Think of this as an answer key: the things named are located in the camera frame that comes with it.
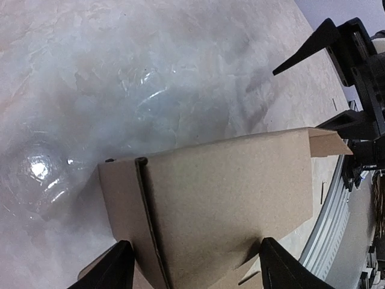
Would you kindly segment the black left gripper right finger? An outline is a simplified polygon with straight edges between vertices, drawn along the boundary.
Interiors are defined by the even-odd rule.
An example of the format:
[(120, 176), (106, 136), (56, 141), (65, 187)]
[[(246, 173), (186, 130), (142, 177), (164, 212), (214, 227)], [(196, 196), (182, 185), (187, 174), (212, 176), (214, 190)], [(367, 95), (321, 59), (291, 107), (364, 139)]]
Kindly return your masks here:
[(266, 289), (333, 289), (309, 272), (272, 237), (262, 240), (259, 258)]

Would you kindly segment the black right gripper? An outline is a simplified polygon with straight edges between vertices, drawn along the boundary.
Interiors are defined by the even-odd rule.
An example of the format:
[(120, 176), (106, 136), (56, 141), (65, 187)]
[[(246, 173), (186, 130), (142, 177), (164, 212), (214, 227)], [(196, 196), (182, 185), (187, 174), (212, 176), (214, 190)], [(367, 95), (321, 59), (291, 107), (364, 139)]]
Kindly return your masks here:
[(348, 140), (374, 140), (384, 135), (384, 53), (376, 51), (360, 19), (336, 27), (327, 18), (293, 56), (273, 70), (273, 75), (325, 48), (342, 84), (356, 88), (362, 111), (343, 111), (317, 128), (336, 131)]

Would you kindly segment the brown cardboard box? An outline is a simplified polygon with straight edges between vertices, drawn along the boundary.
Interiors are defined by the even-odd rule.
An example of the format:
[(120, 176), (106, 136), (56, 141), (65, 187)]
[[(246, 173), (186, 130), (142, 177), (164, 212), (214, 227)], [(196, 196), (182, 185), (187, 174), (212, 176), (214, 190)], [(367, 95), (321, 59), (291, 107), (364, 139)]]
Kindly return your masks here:
[(314, 157), (349, 155), (334, 131), (254, 134), (98, 166), (116, 240), (154, 288), (208, 288), (313, 216)]

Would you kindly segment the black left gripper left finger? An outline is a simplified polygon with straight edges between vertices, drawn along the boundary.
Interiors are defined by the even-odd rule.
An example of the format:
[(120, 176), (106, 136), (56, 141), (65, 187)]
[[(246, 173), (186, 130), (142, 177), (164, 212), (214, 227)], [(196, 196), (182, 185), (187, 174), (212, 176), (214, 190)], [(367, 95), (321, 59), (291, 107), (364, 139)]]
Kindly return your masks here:
[(126, 240), (108, 253), (68, 289), (131, 289), (134, 280), (134, 250)]

